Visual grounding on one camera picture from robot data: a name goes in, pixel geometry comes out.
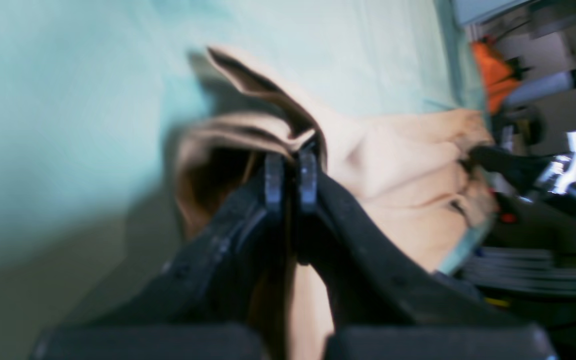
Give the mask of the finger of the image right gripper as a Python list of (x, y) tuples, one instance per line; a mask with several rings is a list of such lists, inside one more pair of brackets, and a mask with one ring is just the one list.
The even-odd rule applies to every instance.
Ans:
[(312, 150), (296, 166), (295, 250), (331, 299), (326, 360), (556, 360), (539, 326), (436, 280), (397, 248)]

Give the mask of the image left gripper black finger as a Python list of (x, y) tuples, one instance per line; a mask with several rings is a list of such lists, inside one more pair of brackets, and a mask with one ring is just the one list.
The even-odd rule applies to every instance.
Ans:
[(515, 155), (492, 145), (475, 146), (470, 150), (470, 158), (485, 171), (500, 174), (519, 193), (532, 189), (553, 159), (551, 155)]

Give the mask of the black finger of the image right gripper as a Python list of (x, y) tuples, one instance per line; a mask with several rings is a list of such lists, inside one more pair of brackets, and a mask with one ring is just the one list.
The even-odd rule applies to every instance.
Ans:
[(45, 332), (35, 360), (269, 360), (247, 325), (256, 285), (281, 264), (285, 164), (262, 166), (210, 223), (126, 303)]

